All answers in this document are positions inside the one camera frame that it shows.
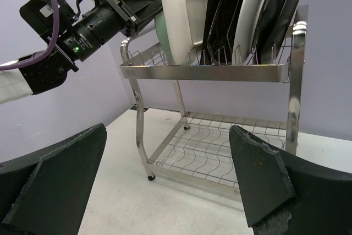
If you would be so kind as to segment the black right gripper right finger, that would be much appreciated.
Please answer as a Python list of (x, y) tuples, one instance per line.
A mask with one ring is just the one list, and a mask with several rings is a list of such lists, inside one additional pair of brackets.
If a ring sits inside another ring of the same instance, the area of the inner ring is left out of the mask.
[(299, 158), (238, 125), (229, 143), (254, 234), (351, 234), (351, 173)]

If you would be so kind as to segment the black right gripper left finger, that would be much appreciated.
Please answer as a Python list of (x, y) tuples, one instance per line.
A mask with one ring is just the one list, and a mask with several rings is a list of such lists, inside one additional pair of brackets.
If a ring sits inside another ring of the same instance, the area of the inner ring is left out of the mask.
[(106, 141), (100, 123), (1, 162), (1, 234), (77, 234)]

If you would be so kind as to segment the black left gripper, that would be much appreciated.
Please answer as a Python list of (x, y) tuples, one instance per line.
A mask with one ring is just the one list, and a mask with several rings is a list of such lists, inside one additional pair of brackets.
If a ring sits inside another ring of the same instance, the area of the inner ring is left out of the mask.
[(161, 0), (76, 0), (73, 60), (84, 61), (118, 33), (137, 36), (163, 11)]

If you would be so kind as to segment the mint green round plate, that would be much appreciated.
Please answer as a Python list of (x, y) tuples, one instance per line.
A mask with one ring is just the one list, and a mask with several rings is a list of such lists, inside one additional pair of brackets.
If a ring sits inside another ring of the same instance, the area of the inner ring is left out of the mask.
[(166, 59), (168, 61), (168, 64), (174, 65), (174, 60), (172, 57), (169, 39), (168, 39), (166, 20), (165, 20), (163, 11), (161, 11), (155, 17), (155, 30), (156, 30), (156, 34), (157, 34), (159, 43), (163, 49), (164, 54), (166, 55)]

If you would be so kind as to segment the white rectangular plate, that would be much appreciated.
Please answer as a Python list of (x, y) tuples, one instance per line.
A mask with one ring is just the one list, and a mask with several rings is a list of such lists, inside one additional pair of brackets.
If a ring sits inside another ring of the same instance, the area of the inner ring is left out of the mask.
[(203, 43), (208, 0), (162, 0), (173, 60), (184, 64)]

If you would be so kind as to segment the black floral plate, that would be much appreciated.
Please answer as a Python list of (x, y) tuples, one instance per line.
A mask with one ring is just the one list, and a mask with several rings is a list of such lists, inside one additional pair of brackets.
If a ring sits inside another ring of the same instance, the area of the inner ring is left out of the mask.
[(207, 0), (206, 8), (206, 19), (205, 26), (203, 31), (203, 40), (202, 40), (202, 50), (201, 50), (201, 59), (200, 65), (211, 65), (211, 57), (209, 50), (207, 48), (207, 41), (210, 34), (210, 29), (215, 18), (215, 14), (219, 5), (220, 0)]
[(281, 13), (285, 0), (265, 0), (260, 10), (257, 21), (252, 47), (254, 52), (254, 64), (261, 64), (260, 53), (269, 38), (274, 25)]

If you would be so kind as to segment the cream floral square plate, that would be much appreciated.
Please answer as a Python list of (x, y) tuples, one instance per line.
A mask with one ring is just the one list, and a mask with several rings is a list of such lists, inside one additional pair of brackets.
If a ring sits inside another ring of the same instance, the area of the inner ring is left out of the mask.
[(219, 0), (206, 41), (204, 63), (225, 65), (232, 62), (234, 38), (243, 0)]

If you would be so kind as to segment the round white teal-rimmed plate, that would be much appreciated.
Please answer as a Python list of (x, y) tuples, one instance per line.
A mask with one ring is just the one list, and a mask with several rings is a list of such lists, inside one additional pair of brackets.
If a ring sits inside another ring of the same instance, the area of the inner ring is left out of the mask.
[(232, 64), (241, 65), (252, 51), (255, 29), (265, 0), (243, 0), (235, 32)]

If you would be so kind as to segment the teal square plate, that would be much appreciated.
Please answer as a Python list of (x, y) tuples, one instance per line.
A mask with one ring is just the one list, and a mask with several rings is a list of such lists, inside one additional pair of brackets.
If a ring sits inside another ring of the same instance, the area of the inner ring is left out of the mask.
[(298, 3), (299, 0), (285, 0), (283, 9), (278, 17), (278, 21), (276, 22), (272, 33), (264, 45), (262, 50), (263, 53), (271, 53), (271, 48), (273, 45), (276, 46), (276, 51), (279, 51)]

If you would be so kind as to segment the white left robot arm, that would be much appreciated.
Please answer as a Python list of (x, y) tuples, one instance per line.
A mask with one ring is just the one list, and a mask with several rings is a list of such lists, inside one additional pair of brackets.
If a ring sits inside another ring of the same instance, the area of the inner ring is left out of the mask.
[[(85, 14), (65, 0), (30, 0), (21, 17), (47, 49), (1, 66), (1, 103), (62, 85), (118, 33), (136, 36), (160, 0), (93, 0)], [(99, 123), (61, 142), (1, 163), (1, 234), (77, 234), (107, 141)]]

